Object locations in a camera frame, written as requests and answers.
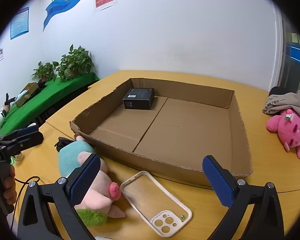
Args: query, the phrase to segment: brown plant pot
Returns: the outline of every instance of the brown plant pot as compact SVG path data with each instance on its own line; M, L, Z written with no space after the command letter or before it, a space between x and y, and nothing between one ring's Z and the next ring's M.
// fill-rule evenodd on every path
M79 76L79 72L76 69L70 69L70 74L72 77Z
M41 81L46 82L48 80L47 76L41 76Z

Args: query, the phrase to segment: potted plant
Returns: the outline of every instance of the potted plant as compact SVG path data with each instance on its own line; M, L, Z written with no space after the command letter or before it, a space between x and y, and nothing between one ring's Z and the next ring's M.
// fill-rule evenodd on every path
M53 66L51 63L47 62L45 65L42 65L42 62L40 61L38 63L39 67L35 70L35 73L31 76L35 76L39 79L41 79L42 82L49 81L49 80L56 80L57 75L53 72L53 70L56 69L55 66Z
M82 73L90 72L93 64L88 53L89 51L81 46L77 49L73 49L72 44L69 49L69 54L62 55L60 64L56 61L52 62L53 66L57 67L61 82L72 79Z

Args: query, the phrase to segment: white wall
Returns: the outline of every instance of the white wall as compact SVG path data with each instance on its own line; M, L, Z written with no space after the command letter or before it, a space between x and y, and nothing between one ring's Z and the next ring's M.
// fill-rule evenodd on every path
M40 0L30 0L22 8L29 6L29 32L10 40L10 25L0 37L0 48L4 59L0 61L0 108L5 102L5 95L16 97L32 79L33 69L39 61L44 61L42 50L42 12Z
M269 0L117 0L99 12L93 0L81 0L50 20L42 42L47 61L72 43L90 50L100 78L120 69L167 70L264 90L277 52Z

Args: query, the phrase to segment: plush toy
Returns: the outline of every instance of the plush toy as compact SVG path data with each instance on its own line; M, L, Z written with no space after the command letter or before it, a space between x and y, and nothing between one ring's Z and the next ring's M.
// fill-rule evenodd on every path
M280 115L271 117L266 126L269 131L278 132L287 152L296 147L300 158L300 116L294 110L282 110Z
M85 160L95 154L91 145L84 141L82 136L77 136L76 141L63 147L59 151L59 170L63 177L67 177ZM79 217L86 226L103 225L107 217L123 218L125 213L113 205L114 200L121 197L120 187L107 175L108 167L101 159L100 171L88 189L82 202L74 206Z

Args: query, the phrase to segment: beige cloth bag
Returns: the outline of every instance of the beige cloth bag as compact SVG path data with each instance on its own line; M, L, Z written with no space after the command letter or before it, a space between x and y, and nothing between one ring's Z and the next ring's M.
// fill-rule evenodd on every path
M264 114L275 114L281 110L292 108L300 115L300 90L285 95L270 95L262 109Z

